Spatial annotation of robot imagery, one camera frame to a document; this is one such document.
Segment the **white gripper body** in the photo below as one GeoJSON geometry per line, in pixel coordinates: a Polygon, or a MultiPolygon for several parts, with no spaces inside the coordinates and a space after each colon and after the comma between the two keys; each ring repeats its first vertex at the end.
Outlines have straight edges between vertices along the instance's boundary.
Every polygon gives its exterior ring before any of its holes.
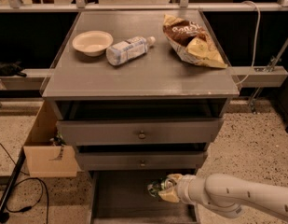
{"type": "Polygon", "coordinates": [[[209,201],[209,196],[205,191],[205,179],[195,175],[182,176],[175,190],[182,203],[207,204],[209,201]]]}

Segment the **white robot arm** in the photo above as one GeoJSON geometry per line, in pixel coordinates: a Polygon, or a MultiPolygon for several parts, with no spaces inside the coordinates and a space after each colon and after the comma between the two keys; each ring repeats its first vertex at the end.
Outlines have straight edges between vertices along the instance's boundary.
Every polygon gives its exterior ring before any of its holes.
{"type": "Polygon", "coordinates": [[[158,196],[170,203],[199,203],[217,215],[237,218],[249,206],[288,222],[288,188],[255,183],[232,175],[168,175],[158,196]]]}

